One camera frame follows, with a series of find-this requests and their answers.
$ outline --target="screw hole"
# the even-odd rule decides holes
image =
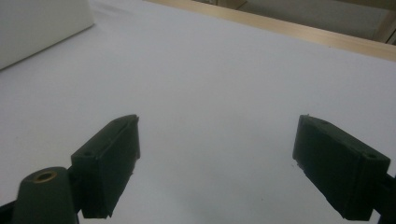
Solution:
[[[47,171],[47,172],[44,172],[44,173],[41,173],[41,174],[35,176],[35,179],[33,182],[36,184],[41,184],[41,183],[50,181],[51,179],[55,178],[56,175],[57,174],[54,171]]]

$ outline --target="white box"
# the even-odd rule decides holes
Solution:
[[[0,69],[92,25],[87,0],[1,0]]]

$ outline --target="wooden surface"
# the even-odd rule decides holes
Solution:
[[[279,21],[246,12],[231,10],[224,7],[214,7],[193,1],[177,0],[148,0],[153,3],[177,7],[185,10],[203,13],[228,21],[235,21],[245,25],[269,30],[282,35],[290,35],[306,41],[329,46],[331,48],[345,49],[364,55],[386,59],[396,62],[396,46],[378,43],[371,40],[341,35],[317,28],[303,26],[291,22]]]

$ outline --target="white table surface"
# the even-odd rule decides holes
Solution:
[[[144,1],[91,7],[91,29],[0,71],[0,204],[127,114],[142,158],[113,218],[81,223],[349,223],[291,158],[301,114],[396,160],[396,63]]]

